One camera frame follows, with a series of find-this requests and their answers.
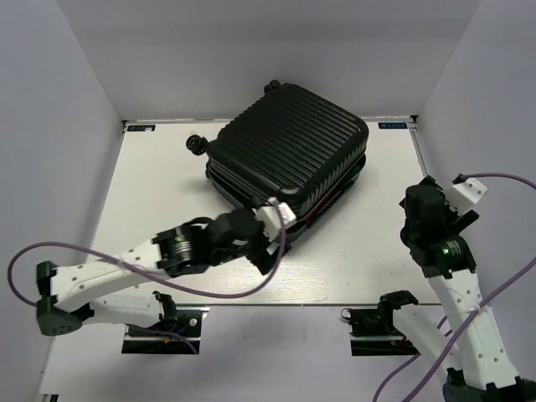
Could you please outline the black suitcase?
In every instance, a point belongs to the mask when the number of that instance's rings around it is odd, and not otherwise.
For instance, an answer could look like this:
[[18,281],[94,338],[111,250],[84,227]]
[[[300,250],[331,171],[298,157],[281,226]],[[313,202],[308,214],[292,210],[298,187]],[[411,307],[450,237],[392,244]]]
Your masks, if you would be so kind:
[[296,216],[287,231],[293,242],[357,181],[366,163],[368,128],[319,95],[272,80],[215,139],[193,134],[186,147],[207,155],[206,177],[236,208],[271,197],[287,204]]

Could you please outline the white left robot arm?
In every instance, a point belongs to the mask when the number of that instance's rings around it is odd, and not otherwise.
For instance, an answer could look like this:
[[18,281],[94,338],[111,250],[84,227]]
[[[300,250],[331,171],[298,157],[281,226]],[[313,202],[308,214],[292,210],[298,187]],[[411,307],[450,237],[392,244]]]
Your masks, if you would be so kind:
[[172,296],[123,290],[145,282],[178,289],[173,279],[246,258],[272,275],[285,253],[285,219],[280,209],[235,209],[216,219],[196,218],[156,234],[118,255],[95,253],[81,265],[38,264],[36,318],[45,336],[59,336],[96,323],[127,324],[150,333],[170,333],[179,321]]

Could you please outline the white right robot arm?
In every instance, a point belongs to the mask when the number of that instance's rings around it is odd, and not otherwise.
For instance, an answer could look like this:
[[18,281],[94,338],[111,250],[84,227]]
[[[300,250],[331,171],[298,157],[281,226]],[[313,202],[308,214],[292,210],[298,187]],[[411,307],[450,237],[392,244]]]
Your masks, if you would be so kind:
[[405,396],[413,400],[433,376],[445,401],[533,401],[535,382],[525,379],[508,357],[491,309],[494,298],[535,266],[524,268],[483,295],[477,263],[461,233],[479,217],[474,206],[487,193],[482,173],[460,174],[449,188],[431,176],[405,190],[400,239],[438,297],[451,333],[445,335],[422,312],[409,291],[381,296],[379,326],[400,332],[430,364]]

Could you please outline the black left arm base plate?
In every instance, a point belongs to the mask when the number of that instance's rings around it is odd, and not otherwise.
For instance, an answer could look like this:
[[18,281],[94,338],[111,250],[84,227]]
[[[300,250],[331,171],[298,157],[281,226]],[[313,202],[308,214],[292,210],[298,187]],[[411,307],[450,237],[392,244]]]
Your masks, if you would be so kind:
[[121,353],[125,355],[196,355],[200,352],[209,307],[177,307],[176,317],[149,329],[127,326]]

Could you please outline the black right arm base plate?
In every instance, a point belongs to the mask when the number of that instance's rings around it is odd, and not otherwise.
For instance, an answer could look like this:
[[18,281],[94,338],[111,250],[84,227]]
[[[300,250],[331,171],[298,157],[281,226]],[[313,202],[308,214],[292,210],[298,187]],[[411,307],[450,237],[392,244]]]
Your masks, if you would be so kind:
[[388,329],[378,308],[343,308],[354,357],[415,356],[417,349],[400,331]]

